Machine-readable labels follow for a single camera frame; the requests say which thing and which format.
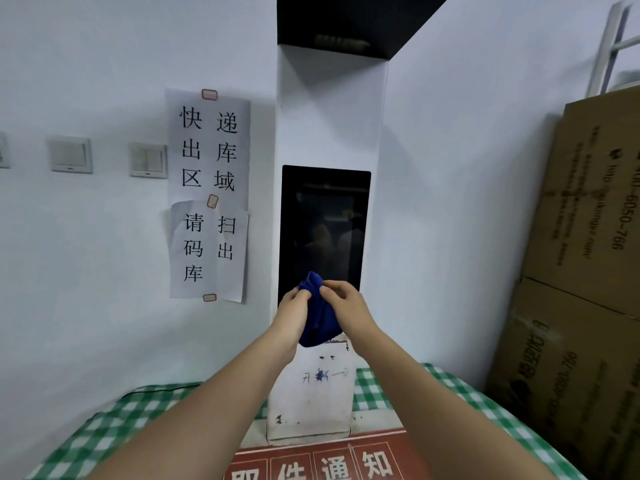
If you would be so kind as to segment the person's right hand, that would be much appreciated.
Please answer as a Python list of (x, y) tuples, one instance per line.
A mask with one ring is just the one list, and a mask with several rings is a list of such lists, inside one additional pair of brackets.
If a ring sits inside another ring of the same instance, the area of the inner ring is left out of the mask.
[(341, 329), (354, 346), (379, 330), (363, 295), (345, 281), (325, 280), (322, 287), (340, 288), (345, 293), (346, 304), (334, 309)]

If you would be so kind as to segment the person's left hand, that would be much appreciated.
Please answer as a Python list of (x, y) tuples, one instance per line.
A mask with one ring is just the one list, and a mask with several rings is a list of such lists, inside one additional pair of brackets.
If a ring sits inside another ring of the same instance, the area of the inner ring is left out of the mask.
[(293, 290), (282, 298), (269, 327), (269, 335), (285, 347), (295, 349), (306, 326), (309, 300), (293, 299)]

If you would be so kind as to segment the blue cleaning cloth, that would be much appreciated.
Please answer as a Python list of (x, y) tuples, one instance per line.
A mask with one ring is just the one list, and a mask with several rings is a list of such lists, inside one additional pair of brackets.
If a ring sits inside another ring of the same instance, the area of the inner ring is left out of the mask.
[(311, 294), (307, 302), (307, 320), (299, 339), (299, 345), (305, 348), (324, 344), (342, 334), (333, 307), (321, 295), (322, 286), (322, 277), (313, 271), (299, 284), (299, 290), (308, 290)]

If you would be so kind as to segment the person's right forearm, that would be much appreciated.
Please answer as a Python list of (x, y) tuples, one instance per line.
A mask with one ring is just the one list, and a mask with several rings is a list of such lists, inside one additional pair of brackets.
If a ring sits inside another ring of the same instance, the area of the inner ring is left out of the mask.
[(434, 480), (556, 480), (516, 439), (439, 383), (375, 324), (347, 333)]

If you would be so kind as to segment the person's left forearm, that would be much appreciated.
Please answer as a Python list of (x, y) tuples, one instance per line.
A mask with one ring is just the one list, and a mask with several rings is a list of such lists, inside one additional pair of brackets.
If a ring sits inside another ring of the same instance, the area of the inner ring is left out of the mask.
[(149, 422), (86, 480), (220, 480), (301, 331), (272, 324), (187, 398)]

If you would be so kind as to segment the white kiosk with black screen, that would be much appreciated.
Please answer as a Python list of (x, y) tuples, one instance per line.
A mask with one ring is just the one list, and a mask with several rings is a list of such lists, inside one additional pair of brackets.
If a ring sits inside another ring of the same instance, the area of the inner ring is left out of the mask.
[[(381, 59), (278, 48), (272, 296), (313, 271), (366, 289), (387, 82)], [(348, 437), (362, 359), (342, 333), (297, 345), (268, 397), (266, 439), (299, 445)]]

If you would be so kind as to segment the small white paper notice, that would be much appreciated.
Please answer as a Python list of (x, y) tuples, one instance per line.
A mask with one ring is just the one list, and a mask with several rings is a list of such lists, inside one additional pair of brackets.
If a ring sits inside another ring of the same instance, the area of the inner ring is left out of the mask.
[(234, 204), (213, 209), (204, 201), (179, 201), (171, 206), (170, 222), (170, 297), (215, 295), (242, 302), (248, 211)]

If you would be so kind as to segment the red notice sign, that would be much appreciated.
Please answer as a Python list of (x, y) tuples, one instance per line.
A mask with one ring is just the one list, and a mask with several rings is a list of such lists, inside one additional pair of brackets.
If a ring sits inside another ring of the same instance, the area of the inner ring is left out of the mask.
[(239, 450), (221, 480), (433, 480), (404, 429)]

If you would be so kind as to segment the large white paper notice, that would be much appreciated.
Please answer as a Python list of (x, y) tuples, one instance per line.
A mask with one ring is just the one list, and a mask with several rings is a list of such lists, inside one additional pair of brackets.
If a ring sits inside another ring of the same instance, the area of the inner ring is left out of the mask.
[(169, 205), (219, 197), (248, 209), (251, 101), (166, 88)]

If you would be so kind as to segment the green checkered tablecloth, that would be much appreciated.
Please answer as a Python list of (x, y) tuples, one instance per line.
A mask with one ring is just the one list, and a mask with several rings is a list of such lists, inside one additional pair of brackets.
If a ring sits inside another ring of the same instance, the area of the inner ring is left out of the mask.
[[(519, 441), (558, 480), (588, 480), (569, 460), (507, 409), (443, 369), (430, 363), (423, 366), (441, 384)], [(199, 382), (148, 385), (133, 390), (85, 421), (25, 480), (83, 480), (96, 464), (128, 441), (148, 421), (187, 397), (199, 385)]]

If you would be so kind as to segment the tall brown cardboard box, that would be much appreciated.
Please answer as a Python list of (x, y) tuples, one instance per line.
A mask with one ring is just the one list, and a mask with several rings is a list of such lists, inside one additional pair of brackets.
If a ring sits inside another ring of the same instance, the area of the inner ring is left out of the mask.
[(640, 319), (640, 86), (565, 106), (522, 273)]

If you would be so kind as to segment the black overhead panel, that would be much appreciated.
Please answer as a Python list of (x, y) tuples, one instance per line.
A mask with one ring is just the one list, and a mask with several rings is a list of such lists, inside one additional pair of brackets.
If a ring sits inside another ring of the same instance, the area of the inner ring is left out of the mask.
[(391, 60), (447, 0), (276, 0), (279, 45)]

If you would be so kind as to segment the white metal ladder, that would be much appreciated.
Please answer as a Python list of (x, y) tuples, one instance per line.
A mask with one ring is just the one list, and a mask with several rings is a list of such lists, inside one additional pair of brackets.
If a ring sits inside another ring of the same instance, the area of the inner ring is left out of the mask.
[(631, 2), (621, 0), (610, 8), (589, 76), (585, 98), (640, 85), (640, 80), (611, 85), (614, 66), (620, 53), (640, 46), (640, 33), (629, 37), (625, 35), (632, 6)]

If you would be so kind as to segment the white double wall switch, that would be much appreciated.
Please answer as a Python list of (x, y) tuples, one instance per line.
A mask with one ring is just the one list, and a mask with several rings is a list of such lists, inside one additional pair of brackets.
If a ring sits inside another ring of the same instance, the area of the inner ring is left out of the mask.
[(131, 177), (167, 179), (167, 149), (164, 144), (129, 143)]

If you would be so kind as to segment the white single wall switch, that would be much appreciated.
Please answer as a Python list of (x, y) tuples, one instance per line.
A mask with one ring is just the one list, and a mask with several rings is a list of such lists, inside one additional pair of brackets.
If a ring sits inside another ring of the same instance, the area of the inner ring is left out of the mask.
[(93, 174), (92, 145), (89, 138), (47, 136), (45, 142), (52, 171)]

